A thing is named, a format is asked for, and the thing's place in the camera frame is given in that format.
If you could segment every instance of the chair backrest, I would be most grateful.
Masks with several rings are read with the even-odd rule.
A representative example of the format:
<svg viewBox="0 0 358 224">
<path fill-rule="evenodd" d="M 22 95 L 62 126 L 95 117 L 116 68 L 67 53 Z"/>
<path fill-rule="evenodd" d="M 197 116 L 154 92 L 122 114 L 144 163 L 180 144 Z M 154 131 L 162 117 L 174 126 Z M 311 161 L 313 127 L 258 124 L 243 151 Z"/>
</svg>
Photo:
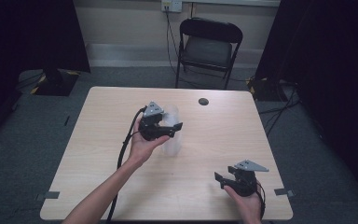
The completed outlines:
<svg viewBox="0 0 358 224">
<path fill-rule="evenodd" d="M 243 34 L 240 28 L 229 22 L 211 21 L 202 18 L 189 18 L 180 24 L 181 38 L 192 35 L 205 39 L 229 43 L 241 43 Z"/>
</svg>

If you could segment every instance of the forearm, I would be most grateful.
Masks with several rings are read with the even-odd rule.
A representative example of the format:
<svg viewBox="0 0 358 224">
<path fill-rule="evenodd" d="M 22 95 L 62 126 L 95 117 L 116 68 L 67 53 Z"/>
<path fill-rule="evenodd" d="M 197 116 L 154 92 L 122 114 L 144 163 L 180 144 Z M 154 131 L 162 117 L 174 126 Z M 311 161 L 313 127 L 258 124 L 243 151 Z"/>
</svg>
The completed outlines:
<svg viewBox="0 0 358 224">
<path fill-rule="evenodd" d="M 124 162 L 117 171 L 78 204 L 63 223 L 97 223 L 138 167 L 139 164 L 136 162 Z"/>
</svg>

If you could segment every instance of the light wood surface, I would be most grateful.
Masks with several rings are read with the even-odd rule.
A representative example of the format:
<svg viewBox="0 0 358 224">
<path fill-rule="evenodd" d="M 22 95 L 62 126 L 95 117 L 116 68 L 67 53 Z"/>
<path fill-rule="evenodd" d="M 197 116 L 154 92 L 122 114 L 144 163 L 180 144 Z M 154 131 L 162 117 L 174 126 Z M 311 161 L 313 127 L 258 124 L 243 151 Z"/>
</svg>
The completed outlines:
<svg viewBox="0 0 358 224">
<path fill-rule="evenodd" d="M 200 105 L 199 98 L 210 103 Z M 49 190 L 60 196 L 45 200 L 43 219 L 64 219 L 116 170 L 131 121 L 150 101 L 178 107 L 182 148 L 175 157 L 156 148 L 118 194 L 114 219 L 238 220 L 234 202 L 213 172 L 233 178 L 227 167 L 246 159 L 269 168 L 256 173 L 267 196 L 264 219 L 292 217 L 287 196 L 274 193 L 283 184 L 249 92 L 94 87 Z"/>
</svg>

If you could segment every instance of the gray carpet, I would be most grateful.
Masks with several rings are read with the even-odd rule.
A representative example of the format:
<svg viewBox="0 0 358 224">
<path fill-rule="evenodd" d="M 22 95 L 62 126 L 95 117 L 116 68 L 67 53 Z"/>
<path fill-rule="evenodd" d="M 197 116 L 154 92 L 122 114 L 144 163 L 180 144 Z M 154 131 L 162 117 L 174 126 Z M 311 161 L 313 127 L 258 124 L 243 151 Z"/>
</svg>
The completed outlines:
<svg viewBox="0 0 358 224">
<path fill-rule="evenodd" d="M 25 72 L 21 80 L 38 73 Z M 255 69 L 236 68 L 232 77 L 245 80 L 254 73 Z M 220 77 L 189 71 L 183 78 L 202 85 L 182 81 L 180 88 L 223 87 Z M 17 109 L 0 127 L 0 223 L 49 223 L 39 217 L 43 202 L 35 198 L 48 191 L 91 87 L 174 86 L 170 67 L 92 68 L 91 74 L 79 77 L 67 97 L 30 94 L 36 79 L 19 85 L 23 95 Z M 247 91 L 244 82 L 236 80 L 229 82 L 228 89 Z M 289 95 L 291 88 L 285 88 L 285 92 Z M 256 102 L 259 111 L 283 105 Z M 273 115 L 261 115 L 263 123 L 267 125 Z M 302 105 L 282 113 L 268 140 L 283 184 L 296 193 L 290 198 L 294 217 L 274 223 L 358 223 L 358 184 L 342 160 L 321 140 Z"/>
</svg>

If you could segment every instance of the hand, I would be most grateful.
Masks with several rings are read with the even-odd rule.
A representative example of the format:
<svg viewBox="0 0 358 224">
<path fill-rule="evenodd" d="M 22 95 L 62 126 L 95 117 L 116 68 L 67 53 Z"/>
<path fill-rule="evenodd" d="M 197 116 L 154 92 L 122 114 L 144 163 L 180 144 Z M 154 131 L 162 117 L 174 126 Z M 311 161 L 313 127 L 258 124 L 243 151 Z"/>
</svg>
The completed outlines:
<svg viewBox="0 0 358 224">
<path fill-rule="evenodd" d="M 133 126 L 133 136 L 131 139 L 131 152 L 128 161 L 134 161 L 138 166 L 142 166 L 153 153 L 153 150 L 165 143 L 170 137 L 168 135 L 161 136 L 158 139 L 147 141 L 140 133 L 138 133 L 139 122 L 137 119 Z"/>
<path fill-rule="evenodd" d="M 230 186 L 225 185 L 224 189 L 237 204 L 238 210 L 240 211 L 242 220 L 245 224 L 261 223 L 261 202 L 256 193 L 253 193 L 248 197 L 241 197 Z"/>
</svg>

